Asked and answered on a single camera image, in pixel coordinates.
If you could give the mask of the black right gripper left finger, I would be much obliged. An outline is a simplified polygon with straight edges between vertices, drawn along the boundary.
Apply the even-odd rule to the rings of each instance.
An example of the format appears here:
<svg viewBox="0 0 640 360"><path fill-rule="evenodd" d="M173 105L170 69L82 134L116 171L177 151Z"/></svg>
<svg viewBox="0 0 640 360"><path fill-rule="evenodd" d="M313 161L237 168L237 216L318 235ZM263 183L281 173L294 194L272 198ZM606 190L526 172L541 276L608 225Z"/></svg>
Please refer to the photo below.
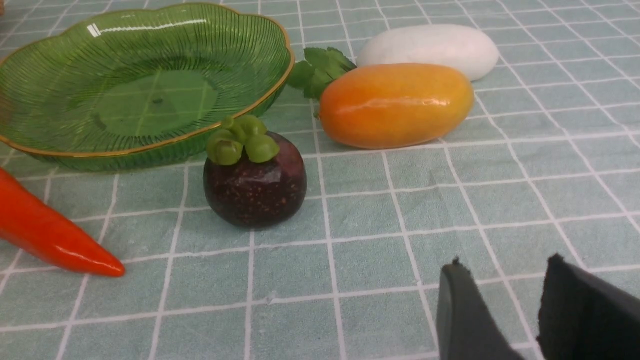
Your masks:
<svg viewBox="0 0 640 360"><path fill-rule="evenodd" d="M436 332L441 360L521 360L499 330L471 272L455 257L439 272Z"/></svg>

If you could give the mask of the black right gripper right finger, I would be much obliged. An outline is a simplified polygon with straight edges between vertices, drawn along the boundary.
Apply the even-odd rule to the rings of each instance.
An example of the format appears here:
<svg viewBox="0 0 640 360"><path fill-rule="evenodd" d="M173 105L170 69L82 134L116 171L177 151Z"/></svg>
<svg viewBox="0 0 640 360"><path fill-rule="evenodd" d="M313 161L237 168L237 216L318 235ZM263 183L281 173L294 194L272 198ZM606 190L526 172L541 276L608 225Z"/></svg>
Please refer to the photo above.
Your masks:
<svg viewBox="0 0 640 360"><path fill-rule="evenodd" d="M547 360L637 360L640 301L559 254L547 260L537 342Z"/></svg>

